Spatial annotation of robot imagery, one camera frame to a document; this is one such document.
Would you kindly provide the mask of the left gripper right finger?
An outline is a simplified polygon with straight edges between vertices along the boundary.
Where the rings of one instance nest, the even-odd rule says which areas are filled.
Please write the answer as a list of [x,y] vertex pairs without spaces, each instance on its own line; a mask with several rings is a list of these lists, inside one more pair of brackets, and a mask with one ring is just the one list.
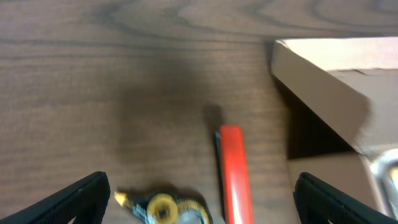
[[397,224],[308,172],[295,183],[294,202],[302,224]]

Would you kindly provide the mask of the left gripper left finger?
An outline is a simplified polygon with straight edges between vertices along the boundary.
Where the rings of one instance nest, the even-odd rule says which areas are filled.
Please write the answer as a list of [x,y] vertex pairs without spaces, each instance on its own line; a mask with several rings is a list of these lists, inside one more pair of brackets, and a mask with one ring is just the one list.
[[97,171],[1,219],[1,223],[101,223],[110,193],[106,173]]

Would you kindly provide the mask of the correction tape dispenser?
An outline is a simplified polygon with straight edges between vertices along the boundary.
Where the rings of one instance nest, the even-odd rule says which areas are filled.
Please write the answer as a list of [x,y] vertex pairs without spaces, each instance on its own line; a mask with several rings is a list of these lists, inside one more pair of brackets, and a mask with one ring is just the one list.
[[213,224],[204,198],[184,189],[117,190],[114,199],[144,224]]

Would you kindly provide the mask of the red marker pen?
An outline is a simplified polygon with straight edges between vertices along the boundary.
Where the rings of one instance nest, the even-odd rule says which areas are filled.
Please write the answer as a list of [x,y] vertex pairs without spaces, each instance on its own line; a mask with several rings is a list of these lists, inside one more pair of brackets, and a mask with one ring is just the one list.
[[216,145],[223,183],[225,222],[253,224],[251,191],[241,128],[233,124],[220,126],[216,134]]

